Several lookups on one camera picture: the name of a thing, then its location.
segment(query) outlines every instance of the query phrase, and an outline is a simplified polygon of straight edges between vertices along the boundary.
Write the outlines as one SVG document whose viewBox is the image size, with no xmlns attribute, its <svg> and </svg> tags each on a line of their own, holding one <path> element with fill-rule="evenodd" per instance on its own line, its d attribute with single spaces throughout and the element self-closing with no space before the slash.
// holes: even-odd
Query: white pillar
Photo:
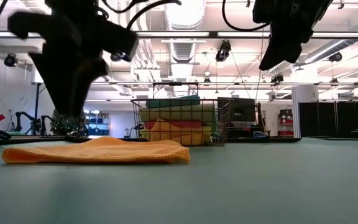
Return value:
<svg viewBox="0 0 358 224">
<path fill-rule="evenodd" d="M 292 115 L 294 138 L 301 137 L 301 126 L 299 117 L 299 103 L 310 103 L 318 101 L 317 85 L 301 85 L 292 87 Z"/>
</svg>

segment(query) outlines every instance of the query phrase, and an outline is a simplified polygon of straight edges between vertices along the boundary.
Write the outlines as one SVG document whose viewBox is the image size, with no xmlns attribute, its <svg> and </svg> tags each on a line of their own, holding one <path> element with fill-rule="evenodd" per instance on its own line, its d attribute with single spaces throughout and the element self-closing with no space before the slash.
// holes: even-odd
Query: black partition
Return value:
<svg viewBox="0 0 358 224">
<path fill-rule="evenodd" d="M 358 138 L 358 102 L 299 103 L 301 136 Z"/>
</svg>

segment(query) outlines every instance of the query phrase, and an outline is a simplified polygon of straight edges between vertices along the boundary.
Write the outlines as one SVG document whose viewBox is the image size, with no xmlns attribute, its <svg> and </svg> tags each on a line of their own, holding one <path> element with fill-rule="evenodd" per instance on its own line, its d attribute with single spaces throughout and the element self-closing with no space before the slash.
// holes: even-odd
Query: table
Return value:
<svg viewBox="0 0 358 224">
<path fill-rule="evenodd" d="M 0 223 L 358 223 L 358 141 L 192 147 L 190 165 L 7 165 L 3 147 Z"/>
</svg>

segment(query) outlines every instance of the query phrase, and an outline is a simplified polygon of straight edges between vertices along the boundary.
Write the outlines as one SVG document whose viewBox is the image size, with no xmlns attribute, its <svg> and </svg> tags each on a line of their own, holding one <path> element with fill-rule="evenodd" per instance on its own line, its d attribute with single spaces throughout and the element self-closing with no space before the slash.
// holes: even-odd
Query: metal basket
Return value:
<svg viewBox="0 0 358 224">
<path fill-rule="evenodd" d="M 173 140 L 183 146 L 224 146 L 231 99 L 131 100 L 137 138 Z"/>
</svg>

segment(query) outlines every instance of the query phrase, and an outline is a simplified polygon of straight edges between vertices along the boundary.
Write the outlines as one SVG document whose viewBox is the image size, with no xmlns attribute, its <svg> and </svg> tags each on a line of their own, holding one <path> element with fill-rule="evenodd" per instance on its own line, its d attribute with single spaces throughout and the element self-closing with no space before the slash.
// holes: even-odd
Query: computer monitor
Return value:
<svg viewBox="0 0 358 224">
<path fill-rule="evenodd" d="M 220 104 L 225 102 L 224 100 L 219 101 L 219 99 L 233 100 L 230 109 L 231 121 L 248 121 L 248 122 L 256 121 L 254 99 L 218 97 L 218 107 L 222 107 L 223 105 Z"/>
</svg>

